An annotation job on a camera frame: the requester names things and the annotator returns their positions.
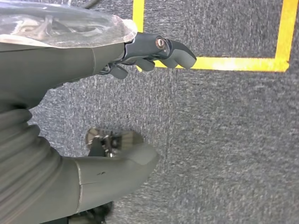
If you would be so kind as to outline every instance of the metal part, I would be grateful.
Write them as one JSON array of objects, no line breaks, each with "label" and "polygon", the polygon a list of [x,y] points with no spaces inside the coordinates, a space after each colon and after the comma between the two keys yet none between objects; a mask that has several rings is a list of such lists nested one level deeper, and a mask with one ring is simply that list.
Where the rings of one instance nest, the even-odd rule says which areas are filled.
[{"label": "metal part", "polygon": [[162,37],[157,37],[156,39],[156,45],[159,48],[159,49],[164,49],[165,43],[165,41],[162,38]]}]

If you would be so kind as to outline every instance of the plastic bag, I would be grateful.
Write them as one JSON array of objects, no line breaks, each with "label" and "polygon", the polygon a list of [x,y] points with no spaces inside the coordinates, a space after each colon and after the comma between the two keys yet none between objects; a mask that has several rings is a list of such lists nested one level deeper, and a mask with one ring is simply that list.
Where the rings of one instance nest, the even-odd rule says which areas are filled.
[{"label": "plastic bag", "polygon": [[128,42],[132,20],[78,7],[0,0],[0,42],[55,48],[93,48]]}]

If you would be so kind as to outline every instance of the robotic arm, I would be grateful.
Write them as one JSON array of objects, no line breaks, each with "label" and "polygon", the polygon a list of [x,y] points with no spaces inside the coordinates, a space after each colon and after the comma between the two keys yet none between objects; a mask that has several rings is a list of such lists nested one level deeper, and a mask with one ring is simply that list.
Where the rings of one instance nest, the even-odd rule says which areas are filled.
[{"label": "robotic arm", "polygon": [[0,223],[39,224],[94,208],[131,193],[158,162],[148,144],[117,158],[59,155],[29,109],[52,88],[93,75],[123,79],[121,67],[149,71],[160,60],[167,67],[190,68],[196,58],[183,44],[138,33],[128,43],[97,48],[57,49],[0,43]]}]

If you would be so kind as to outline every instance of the gray carpet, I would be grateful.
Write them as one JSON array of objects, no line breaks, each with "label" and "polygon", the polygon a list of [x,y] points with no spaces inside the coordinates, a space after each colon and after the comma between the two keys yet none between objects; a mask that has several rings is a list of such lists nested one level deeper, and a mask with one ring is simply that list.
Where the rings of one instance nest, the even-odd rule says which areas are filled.
[{"label": "gray carpet", "polygon": [[[273,57],[282,4],[146,0],[144,29],[198,56]],[[131,18],[132,1],[103,0],[97,10]],[[64,155],[88,154],[84,136],[94,125],[134,129],[157,148],[157,170],[117,201],[109,224],[298,223],[298,40],[297,28],[284,74],[131,68],[123,81],[51,90],[33,122]]]}]

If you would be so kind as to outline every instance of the ribbed cover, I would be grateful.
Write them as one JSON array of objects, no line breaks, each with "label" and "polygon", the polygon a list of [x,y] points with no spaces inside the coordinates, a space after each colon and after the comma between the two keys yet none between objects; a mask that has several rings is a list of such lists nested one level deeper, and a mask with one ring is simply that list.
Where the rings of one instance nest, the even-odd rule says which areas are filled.
[{"label": "ribbed cover", "polygon": [[42,195],[60,173],[61,156],[37,125],[29,126],[29,110],[0,113],[0,223],[11,224]]}]

